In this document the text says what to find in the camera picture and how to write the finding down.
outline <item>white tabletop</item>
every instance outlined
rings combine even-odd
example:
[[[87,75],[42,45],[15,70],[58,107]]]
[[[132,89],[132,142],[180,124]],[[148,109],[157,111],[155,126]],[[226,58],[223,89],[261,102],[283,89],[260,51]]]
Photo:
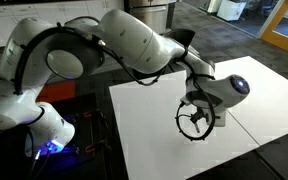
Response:
[[[229,112],[260,144],[288,134],[288,80],[251,57],[216,64],[215,77],[243,76],[250,85],[248,97]]]
[[[174,117],[185,77],[182,71],[150,87],[135,82],[110,87],[130,179],[187,179],[258,147],[229,113],[226,126],[214,128],[205,141],[190,142],[180,134]],[[205,121],[200,127],[207,127]]]

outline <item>floor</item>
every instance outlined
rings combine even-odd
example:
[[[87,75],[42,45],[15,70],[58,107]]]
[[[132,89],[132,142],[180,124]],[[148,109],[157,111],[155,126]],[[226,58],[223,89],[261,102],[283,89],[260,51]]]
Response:
[[[196,8],[205,8],[206,0],[184,0],[184,2]],[[268,16],[264,16],[258,11],[244,11],[239,20],[230,21],[228,23],[248,32],[253,36],[257,36],[267,17]],[[283,18],[275,31],[288,36],[288,19]]]
[[[288,78],[288,52],[255,39],[217,18],[186,3],[177,3],[173,28],[196,32],[191,45],[204,59],[214,62],[252,56],[280,75]]]

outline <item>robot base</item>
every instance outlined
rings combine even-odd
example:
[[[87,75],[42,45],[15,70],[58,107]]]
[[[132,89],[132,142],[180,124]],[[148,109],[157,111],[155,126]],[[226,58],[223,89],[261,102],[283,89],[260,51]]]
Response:
[[[44,109],[44,113],[37,121],[28,124],[33,136],[33,154],[46,155],[60,153],[74,136],[74,126],[66,122],[54,109],[45,102],[38,103]],[[32,155],[32,141],[29,135],[26,136],[26,156]]]

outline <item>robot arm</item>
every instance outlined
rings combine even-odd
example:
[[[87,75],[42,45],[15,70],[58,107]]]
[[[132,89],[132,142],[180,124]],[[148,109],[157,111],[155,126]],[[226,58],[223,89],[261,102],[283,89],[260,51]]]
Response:
[[[64,27],[28,18],[13,30],[4,50],[0,130],[26,124],[34,135],[34,151],[41,155],[61,152],[72,139],[74,127],[50,104],[35,103],[35,99],[52,72],[67,79],[89,76],[103,63],[105,44],[126,65],[142,73],[156,72],[175,59],[187,72],[182,101],[205,111],[212,102],[222,118],[221,123],[212,121],[215,125],[223,126],[225,109],[240,102],[249,92],[241,77],[214,80],[213,64],[201,60],[179,41],[156,34],[125,12],[110,11],[99,23],[78,18]],[[30,147],[27,138],[27,155],[32,151]]]

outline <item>red object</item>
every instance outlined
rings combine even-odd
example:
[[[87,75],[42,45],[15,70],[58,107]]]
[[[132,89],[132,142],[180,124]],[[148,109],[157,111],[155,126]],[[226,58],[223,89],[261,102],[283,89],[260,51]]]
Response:
[[[55,102],[75,97],[75,81],[45,85],[36,101]]]
[[[86,153],[92,153],[94,151],[95,151],[95,147],[93,145],[86,146],[86,148],[85,148]]]
[[[90,118],[92,117],[92,114],[90,112],[84,113],[84,118]]]

